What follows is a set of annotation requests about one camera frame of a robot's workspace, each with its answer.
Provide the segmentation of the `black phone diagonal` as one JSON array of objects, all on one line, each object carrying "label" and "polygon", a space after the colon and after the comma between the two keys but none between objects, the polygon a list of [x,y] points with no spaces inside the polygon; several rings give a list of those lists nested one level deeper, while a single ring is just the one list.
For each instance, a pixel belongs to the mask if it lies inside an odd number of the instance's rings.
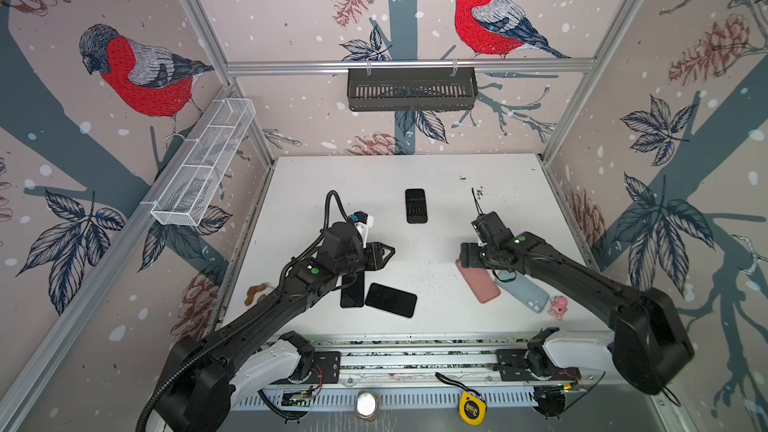
[{"label": "black phone diagonal", "polygon": [[428,211],[425,191],[421,188],[405,190],[406,221],[409,224],[425,224],[428,222]]}]

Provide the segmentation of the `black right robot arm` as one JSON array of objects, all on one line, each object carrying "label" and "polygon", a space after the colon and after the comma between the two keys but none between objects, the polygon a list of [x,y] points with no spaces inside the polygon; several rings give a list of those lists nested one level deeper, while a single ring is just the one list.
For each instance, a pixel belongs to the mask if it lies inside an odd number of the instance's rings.
[{"label": "black right robot arm", "polygon": [[617,373],[638,391],[656,395],[693,360],[692,342],[666,293],[641,292],[598,275],[535,234],[513,234],[495,212],[479,214],[472,227],[478,241],[461,245],[462,266],[540,280],[611,331],[602,338],[552,332],[543,348],[556,367]]}]

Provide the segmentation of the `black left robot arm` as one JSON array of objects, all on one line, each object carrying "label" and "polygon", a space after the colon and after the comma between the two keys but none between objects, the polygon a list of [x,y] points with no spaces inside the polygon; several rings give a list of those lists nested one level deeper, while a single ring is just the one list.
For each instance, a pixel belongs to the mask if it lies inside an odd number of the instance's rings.
[{"label": "black left robot arm", "polygon": [[392,246],[365,243],[351,222],[324,228],[283,267],[262,302],[201,339],[185,337],[174,345],[135,429],[145,431],[157,413],[174,431],[217,430],[234,404],[237,372],[268,339],[338,290],[340,278],[381,270],[394,254]]}]

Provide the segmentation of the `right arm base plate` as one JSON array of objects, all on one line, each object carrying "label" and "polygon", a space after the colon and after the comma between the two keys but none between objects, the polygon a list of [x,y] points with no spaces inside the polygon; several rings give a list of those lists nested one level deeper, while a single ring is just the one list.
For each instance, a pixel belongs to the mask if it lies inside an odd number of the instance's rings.
[{"label": "right arm base plate", "polygon": [[514,381],[565,381],[581,379],[578,368],[557,367],[542,351],[529,349],[499,349],[493,370],[500,373],[505,382]]}]

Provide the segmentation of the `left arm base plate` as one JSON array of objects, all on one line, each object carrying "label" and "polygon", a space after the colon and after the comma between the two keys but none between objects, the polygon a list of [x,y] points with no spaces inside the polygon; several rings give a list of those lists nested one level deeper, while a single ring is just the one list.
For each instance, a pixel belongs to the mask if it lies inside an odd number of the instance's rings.
[{"label": "left arm base plate", "polygon": [[299,358],[294,372],[287,378],[291,384],[336,384],[340,374],[341,353],[319,351]]}]

